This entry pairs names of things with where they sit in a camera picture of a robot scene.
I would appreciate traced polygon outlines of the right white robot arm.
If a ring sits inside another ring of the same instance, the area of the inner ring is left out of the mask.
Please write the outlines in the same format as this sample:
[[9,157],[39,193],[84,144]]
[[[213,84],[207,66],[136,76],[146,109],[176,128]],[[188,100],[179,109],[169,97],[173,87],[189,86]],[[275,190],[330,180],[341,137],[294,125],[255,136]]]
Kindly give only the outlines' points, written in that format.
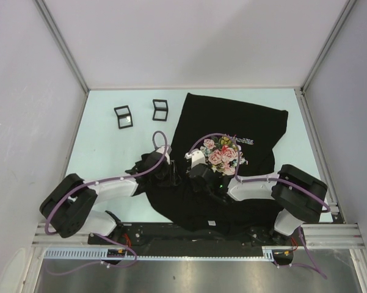
[[262,176],[217,175],[206,164],[205,155],[198,149],[185,154],[191,164],[188,177],[194,190],[204,191],[211,198],[231,204],[244,200],[272,200],[282,207],[269,230],[271,241],[283,245],[304,223],[318,223],[323,213],[330,212],[325,202],[327,185],[321,180],[290,165],[280,171]]

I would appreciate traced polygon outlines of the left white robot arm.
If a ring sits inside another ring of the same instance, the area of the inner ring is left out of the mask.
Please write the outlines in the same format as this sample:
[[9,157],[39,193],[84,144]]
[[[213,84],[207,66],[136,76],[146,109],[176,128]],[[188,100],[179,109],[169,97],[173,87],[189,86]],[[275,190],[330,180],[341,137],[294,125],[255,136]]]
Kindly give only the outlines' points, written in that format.
[[110,244],[122,239],[119,219],[110,211],[93,209],[104,201],[135,197],[145,192],[152,178],[169,176],[173,167],[170,145],[145,155],[125,176],[85,182],[78,174],[67,175],[40,205],[46,219],[45,234],[69,238],[77,233],[100,234]]

